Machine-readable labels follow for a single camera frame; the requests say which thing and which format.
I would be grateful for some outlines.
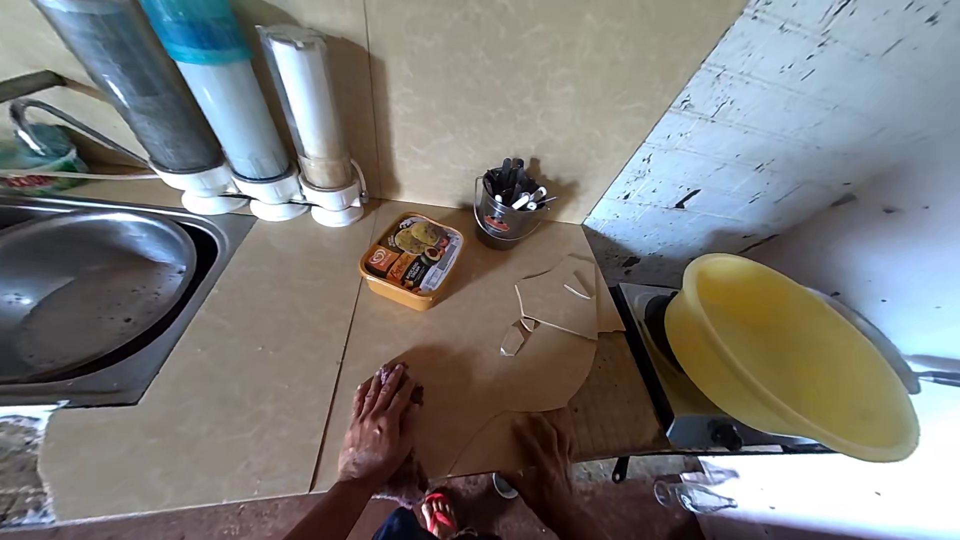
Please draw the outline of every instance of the foot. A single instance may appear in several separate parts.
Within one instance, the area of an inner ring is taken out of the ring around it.
[[[420,507],[426,529],[440,540],[446,540],[457,533],[457,521],[453,517],[450,500],[443,493],[431,493]]]

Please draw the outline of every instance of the water filter cartridge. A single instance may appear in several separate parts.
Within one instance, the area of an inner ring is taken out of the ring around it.
[[[216,136],[134,0],[35,0],[158,169],[224,162]]]
[[[140,0],[240,179],[284,174],[289,158],[227,0]]]
[[[350,157],[333,99],[324,35],[287,24],[257,30],[304,179],[323,189],[350,186]]]

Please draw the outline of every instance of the ice cream tub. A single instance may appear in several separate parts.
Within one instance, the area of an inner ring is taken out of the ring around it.
[[[463,248],[456,229],[407,212],[360,259],[360,275],[371,291],[426,311],[440,300]]]

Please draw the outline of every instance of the stove knob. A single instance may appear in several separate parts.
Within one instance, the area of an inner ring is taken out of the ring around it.
[[[726,448],[731,452],[737,452],[743,448],[743,439],[736,428],[730,424],[720,424],[710,431],[710,440]]]

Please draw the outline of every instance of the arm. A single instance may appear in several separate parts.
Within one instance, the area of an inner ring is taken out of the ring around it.
[[[542,414],[533,414],[514,432],[527,460],[534,464],[515,473],[500,473],[561,540],[606,538],[603,529],[578,504],[570,480],[570,439]]]
[[[286,540],[347,538],[367,501],[413,450],[420,405],[410,402],[416,382],[408,378],[400,384],[405,369],[403,364],[382,367],[357,388],[337,482]],[[390,376],[381,384],[384,370]]]

